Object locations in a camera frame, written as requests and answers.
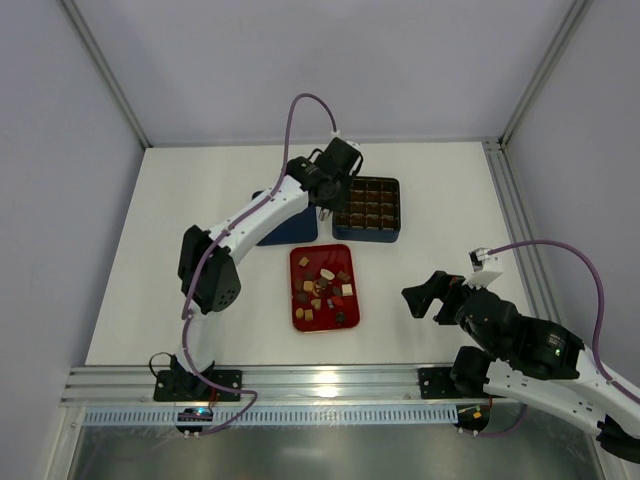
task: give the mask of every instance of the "black mounting bracket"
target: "black mounting bracket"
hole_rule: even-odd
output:
[[[213,383],[227,388],[242,388],[242,370],[218,370],[211,364],[202,375]],[[153,400],[156,402],[239,402],[240,395],[223,391],[216,392],[212,398],[212,389],[200,381],[191,372],[186,371],[175,355],[171,356],[169,370],[158,372]]]
[[[451,380],[451,367],[419,368],[418,384],[423,400],[464,398]]]

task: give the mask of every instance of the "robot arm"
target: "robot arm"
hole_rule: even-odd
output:
[[[336,137],[324,151],[317,149],[309,158],[290,160],[277,191],[273,191],[274,187],[265,190],[236,215],[207,230],[194,225],[185,232],[178,267],[181,290],[185,295],[204,253],[222,236],[204,263],[191,305],[195,315],[188,332],[189,351],[196,368],[205,377],[213,375],[215,352],[211,330],[216,324],[214,317],[228,308],[242,289],[238,264],[262,238],[309,205],[323,210],[340,210],[362,161],[357,144]],[[269,200],[257,210],[267,197]],[[246,216],[235,228],[229,228],[249,212],[255,213]],[[207,385],[192,375],[183,348],[178,348],[172,358],[170,373],[162,382],[163,391],[175,392],[176,399],[199,398],[207,394]]]
[[[596,435],[602,447],[640,463],[640,406],[599,372],[593,352],[566,328],[523,316],[487,286],[502,273],[498,257],[470,254],[474,273],[465,279],[437,271],[402,295],[416,318],[434,299],[443,305],[434,320],[459,325],[481,347],[462,347],[451,371],[461,393],[514,398]],[[636,396],[640,389],[607,369]]]

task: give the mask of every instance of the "blue container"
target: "blue container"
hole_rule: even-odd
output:
[[[400,235],[400,182],[354,178],[344,210],[333,214],[332,230],[337,240],[395,242]]]
[[[251,198],[256,198],[262,191],[255,192]],[[318,238],[318,220],[316,219],[316,207],[309,206],[302,212],[285,220],[269,235],[260,240],[257,245],[266,247],[269,245],[287,245],[313,242]]]

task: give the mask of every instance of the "red tray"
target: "red tray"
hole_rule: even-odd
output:
[[[303,257],[309,259],[306,267],[300,266]],[[336,330],[340,328],[353,328],[360,322],[360,309],[358,307],[358,295],[356,292],[355,276],[353,264],[351,263],[351,252],[346,245],[318,245],[313,247],[294,248],[289,255],[289,266],[291,270],[291,318],[293,325],[301,332],[321,332]],[[308,301],[301,301],[298,296],[302,293],[296,289],[296,281],[310,280],[315,282],[320,279],[320,270],[327,269],[334,275],[340,272],[347,274],[350,279],[343,282],[337,276],[329,282],[324,292],[307,293]],[[350,284],[353,290],[351,296],[339,297],[343,305],[334,304],[334,308],[329,308],[328,299],[335,297],[333,288],[342,289],[344,283]],[[322,301],[320,310],[315,310],[311,306],[311,300],[319,298]],[[296,318],[296,310],[313,311],[313,320]],[[344,315],[343,321],[338,321],[338,315]]]

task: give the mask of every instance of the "food item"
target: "food item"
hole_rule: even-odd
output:
[[[336,276],[342,283],[349,283],[349,281],[351,280],[351,277],[346,273],[344,273],[343,271],[340,271],[340,273],[338,273],[338,275]]]
[[[322,278],[326,278],[329,281],[331,281],[334,278],[336,278],[335,274],[332,271],[327,270],[326,268],[323,268],[322,270],[320,270],[320,276]]]

